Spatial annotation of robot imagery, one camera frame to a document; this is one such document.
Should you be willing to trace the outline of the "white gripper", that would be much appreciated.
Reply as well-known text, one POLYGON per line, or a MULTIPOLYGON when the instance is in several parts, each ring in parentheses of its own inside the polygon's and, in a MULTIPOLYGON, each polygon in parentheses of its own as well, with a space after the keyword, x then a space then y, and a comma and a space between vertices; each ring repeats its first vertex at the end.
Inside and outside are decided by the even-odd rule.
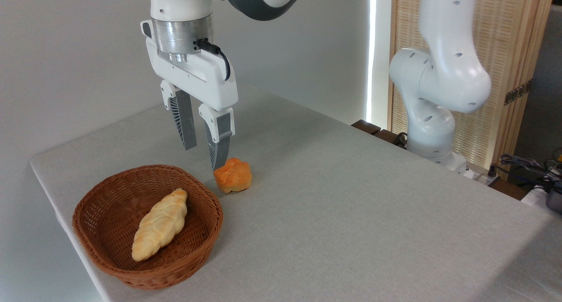
POLYGON ((205 122, 211 166, 217 170, 225 165, 235 135, 230 107, 238 101, 238 88, 233 69, 221 55, 206 50, 188 54, 186 62, 172 61, 157 48, 153 22, 145 20, 141 26, 153 70, 163 79, 163 104, 173 115, 185 150, 197 146, 190 95, 204 103, 198 108, 199 116, 205 122))

